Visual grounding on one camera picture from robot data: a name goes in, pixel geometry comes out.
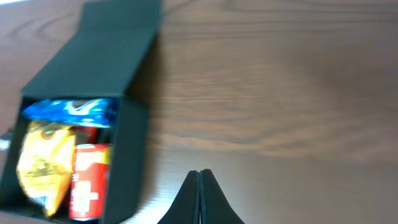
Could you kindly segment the black gift box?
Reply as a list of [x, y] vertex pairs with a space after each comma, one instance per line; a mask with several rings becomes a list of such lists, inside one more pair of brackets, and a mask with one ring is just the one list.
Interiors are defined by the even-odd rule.
[[113, 154], [101, 223], [135, 214], [149, 110], [127, 95], [159, 31], [159, 0], [86, 3], [76, 34], [22, 89], [21, 108], [44, 99], [113, 98]]

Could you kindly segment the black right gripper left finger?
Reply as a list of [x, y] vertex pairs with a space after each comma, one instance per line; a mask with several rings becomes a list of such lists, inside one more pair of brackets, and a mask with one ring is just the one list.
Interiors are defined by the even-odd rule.
[[158, 224], [199, 224], [199, 173], [191, 170]]

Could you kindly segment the yellow snack bag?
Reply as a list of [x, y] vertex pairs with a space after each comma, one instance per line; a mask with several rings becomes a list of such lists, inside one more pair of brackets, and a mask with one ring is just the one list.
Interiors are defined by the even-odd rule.
[[54, 215], [72, 179], [76, 134], [60, 123], [30, 122], [17, 163], [17, 178], [25, 195]]

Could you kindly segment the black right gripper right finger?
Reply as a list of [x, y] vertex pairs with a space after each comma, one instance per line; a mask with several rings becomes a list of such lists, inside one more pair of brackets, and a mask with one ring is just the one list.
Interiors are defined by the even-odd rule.
[[244, 224], [210, 169], [199, 173], [201, 224]]

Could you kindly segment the red chip bag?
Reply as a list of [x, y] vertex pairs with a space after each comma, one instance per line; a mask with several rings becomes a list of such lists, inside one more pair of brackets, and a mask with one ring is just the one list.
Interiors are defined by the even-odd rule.
[[94, 144], [97, 139], [98, 128], [73, 126], [72, 130], [76, 135], [76, 145], [78, 144]]

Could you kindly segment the red soda can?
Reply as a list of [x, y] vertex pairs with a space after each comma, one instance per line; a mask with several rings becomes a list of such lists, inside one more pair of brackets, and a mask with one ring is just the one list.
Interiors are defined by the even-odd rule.
[[110, 152], [107, 144], [76, 146], [69, 209], [71, 219], [84, 222], [102, 216]]

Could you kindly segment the blue Oreo cookie pack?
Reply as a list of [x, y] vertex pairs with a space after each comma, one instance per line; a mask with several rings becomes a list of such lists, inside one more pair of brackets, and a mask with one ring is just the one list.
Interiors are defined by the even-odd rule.
[[111, 98], [42, 100], [28, 106], [22, 114], [32, 120], [109, 128], [116, 116], [116, 106]]

